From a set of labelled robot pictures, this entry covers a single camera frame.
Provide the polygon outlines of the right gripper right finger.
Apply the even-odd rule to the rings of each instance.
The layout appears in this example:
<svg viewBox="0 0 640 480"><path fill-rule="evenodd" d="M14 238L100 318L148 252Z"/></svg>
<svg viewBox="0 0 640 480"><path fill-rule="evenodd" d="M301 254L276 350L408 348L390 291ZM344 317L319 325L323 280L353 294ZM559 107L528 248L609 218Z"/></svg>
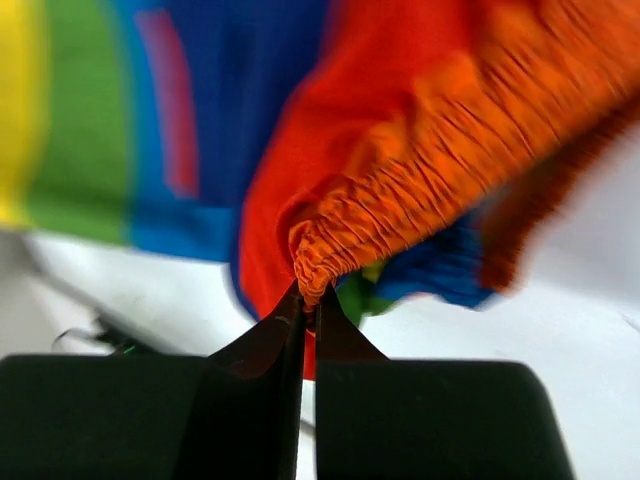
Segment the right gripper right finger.
<svg viewBox="0 0 640 480"><path fill-rule="evenodd" d="M315 311L321 479L570 479L541 381L524 364L392 360L327 290Z"/></svg>

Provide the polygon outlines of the rainbow striped shorts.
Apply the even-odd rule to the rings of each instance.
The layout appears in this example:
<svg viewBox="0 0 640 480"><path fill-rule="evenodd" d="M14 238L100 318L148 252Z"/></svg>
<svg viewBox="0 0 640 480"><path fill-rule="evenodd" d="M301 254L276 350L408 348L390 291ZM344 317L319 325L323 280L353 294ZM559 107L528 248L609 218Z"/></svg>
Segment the rainbow striped shorts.
<svg viewBox="0 0 640 480"><path fill-rule="evenodd" d="M358 319L508 289L639 120L635 1L5 1L1 223Z"/></svg>

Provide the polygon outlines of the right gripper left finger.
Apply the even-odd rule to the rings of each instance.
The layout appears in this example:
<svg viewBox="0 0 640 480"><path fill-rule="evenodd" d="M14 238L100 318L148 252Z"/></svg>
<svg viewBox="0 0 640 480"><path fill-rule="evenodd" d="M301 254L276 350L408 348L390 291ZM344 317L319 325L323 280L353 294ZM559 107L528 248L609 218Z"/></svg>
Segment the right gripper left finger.
<svg viewBox="0 0 640 480"><path fill-rule="evenodd" d="M305 318L291 287L208 357L13 355L5 479L292 479Z"/></svg>

